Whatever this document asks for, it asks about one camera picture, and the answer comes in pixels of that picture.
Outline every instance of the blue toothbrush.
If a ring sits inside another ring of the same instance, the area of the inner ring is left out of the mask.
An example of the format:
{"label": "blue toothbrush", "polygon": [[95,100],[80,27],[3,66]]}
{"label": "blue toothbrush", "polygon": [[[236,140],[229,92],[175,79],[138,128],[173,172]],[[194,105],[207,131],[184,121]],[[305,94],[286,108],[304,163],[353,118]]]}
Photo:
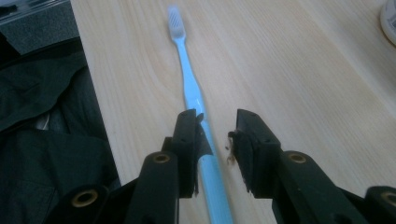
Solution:
{"label": "blue toothbrush", "polygon": [[184,100],[186,107],[187,109],[195,109],[197,115],[201,113],[204,114],[201,125],[213,153],[213,155],[204,155],[199,160],[210,221],[213,224],[231,224],[233,223],[233,218],[231,216],[231,210],[228,205],[224,184],[219,170],[215,144],[213,143],[212,134],[210,133],[209,124],[207,122],[204,100],[191,70],[189,56],[187,55],[184,45],[186,41],[186,31],[184,30],[183,20],[176,6],[170,6],[168,8],[168,20],[170,34],[177,46],[183,72]]}

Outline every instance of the black fabric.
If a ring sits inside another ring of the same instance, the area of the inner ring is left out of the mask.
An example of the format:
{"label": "black fabric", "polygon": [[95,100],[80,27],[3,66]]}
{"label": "black fabric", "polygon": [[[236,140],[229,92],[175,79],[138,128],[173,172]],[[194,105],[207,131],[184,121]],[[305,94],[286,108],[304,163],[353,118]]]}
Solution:
{"label": "black fabric", "polygon": [[118,183],[79,40],[0,65],[0,223],[43,223],[71,189]]}

